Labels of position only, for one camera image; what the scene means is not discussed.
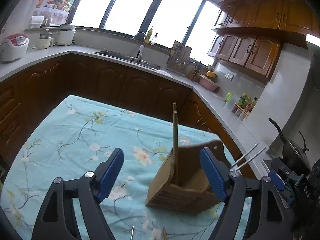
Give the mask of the yellow wooden chopstick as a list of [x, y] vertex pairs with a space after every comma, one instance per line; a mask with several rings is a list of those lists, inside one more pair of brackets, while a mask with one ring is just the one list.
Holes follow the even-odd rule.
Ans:
[[177, 185], [178, 175], [178, 119], [177, 111], [173, 111], [173, 155], [174, 155], [174, 184]]

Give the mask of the kitchen faucet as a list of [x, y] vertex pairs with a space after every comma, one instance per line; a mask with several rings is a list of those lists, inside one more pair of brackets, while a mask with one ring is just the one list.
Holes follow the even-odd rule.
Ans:
[[143, 51], [144, 51], [145, 42], [146, 42], [146, 33], [144, 33], [143, 31], [139, 31], [138, 33], [136, 33], [136, 35], [132, 39], [137, 41], [139, 40], [142, 43], [139, 46], [137, 55], [135, 57], [135, 61], [138, 62], [142, 59], [142, 56], [143, 56]]

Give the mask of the black wok with lid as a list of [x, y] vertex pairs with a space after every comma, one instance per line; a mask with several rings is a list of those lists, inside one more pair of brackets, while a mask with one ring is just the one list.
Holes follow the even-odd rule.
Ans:
[[297, 145], [294, 141], [286, 138], [283, 135], [282, 130], [280, 129], [278, 124], [273, 119], [269, 118], [268, 120], [275, 126], [278, 131], [280, 140], [283, 142], [282, 154], [284, 164], [299, 176], [301, 174], [304, 174], [305, 176], [309, 175], [311, 172], [311, 167], [305, 153], [306, 151], [309, 151], [309, 149], [306, 148], [305, 139], [302, 133], [299, 132], [304, 142], [303, 148]]

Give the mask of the wooden utensil holder box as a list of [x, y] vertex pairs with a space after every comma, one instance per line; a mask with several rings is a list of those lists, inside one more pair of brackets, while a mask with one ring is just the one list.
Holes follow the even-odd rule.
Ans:
[[146, 206], [196, 215], [220, 202], [210, 188], [200, 163], [200, 150], [209, 148], [218, 161], [230, 167], [219, 139], [171, 151], [149, 185]]

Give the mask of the teal floral tablecloth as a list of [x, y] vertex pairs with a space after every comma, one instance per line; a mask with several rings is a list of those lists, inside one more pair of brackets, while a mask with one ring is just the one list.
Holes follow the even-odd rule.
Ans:
[[56, 177], [80, 178], [116, 148], [124, 164], [101, 209], [116, 239], [208, 239], [223, 209], [196, 216], [145, 205], [149, 184], [172, 149], [172, 123], [78, 96], [68, 96], [17, 154], [1, 207], [23, 239], [31, 239], [42, 201]]

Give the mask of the spice bottle rack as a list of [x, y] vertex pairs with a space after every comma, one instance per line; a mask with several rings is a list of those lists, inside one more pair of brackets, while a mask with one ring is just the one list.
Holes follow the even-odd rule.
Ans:
[[243, 121], [248, 118], [257, 100], [257, 97], [251, 98], [246, 93], [243, 93], [239, 100], [233, 105], [231, 112]]

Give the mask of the green cup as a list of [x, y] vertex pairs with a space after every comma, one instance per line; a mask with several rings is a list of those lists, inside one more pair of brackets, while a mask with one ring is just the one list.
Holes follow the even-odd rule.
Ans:
[[233, 98], [233, 93], [232, 92], [228, 92], [225, 96], [225, 102], [230, 102]]

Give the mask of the pink basin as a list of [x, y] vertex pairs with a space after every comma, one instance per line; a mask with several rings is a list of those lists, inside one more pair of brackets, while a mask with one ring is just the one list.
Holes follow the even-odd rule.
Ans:
[[202, 87], [204, 87], [212, 92], [214, 92], [220, 88], [220, 86], [218, 84], [216, 84], [214, 81], [212, 81], [211, 79], [207, 78], [204, 75], [199, 75], [199, 84]]

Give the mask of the white rice cooker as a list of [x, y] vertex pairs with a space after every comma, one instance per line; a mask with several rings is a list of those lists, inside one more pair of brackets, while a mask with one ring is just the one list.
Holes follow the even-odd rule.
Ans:
[[25, 34], [17, 33], [7, 36], [1, 42], [1, 61], [12, 62], [22, 58], [29, 44], [29, 38]]

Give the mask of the wooden knife block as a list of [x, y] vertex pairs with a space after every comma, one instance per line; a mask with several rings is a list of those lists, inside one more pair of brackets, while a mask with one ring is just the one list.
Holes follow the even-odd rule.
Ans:
[[191, 63], [191, 51], [192, 48], [183, 46], [178, 41], [174, 41], [167, 60], [167, 69], [186, 76], [187, 68]]

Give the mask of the white pot with lid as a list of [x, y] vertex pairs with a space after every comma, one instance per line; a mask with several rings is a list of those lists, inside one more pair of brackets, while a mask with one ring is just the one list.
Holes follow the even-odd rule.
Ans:
[[72, 24], [62, 24], [57, 32], [56, 45], [69, 46], [73, 42], [73, 37], [76, 32], [76, 26]]

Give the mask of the upper wooden wall cabinets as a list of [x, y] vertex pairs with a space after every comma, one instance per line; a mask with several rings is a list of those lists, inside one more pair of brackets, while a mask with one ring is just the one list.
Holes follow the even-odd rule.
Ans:
[[224, 0], [214, 21], [208, 55], [269, 80], [285, 43], [306, 48], [319, 37], [319, 19], [305, 0]]

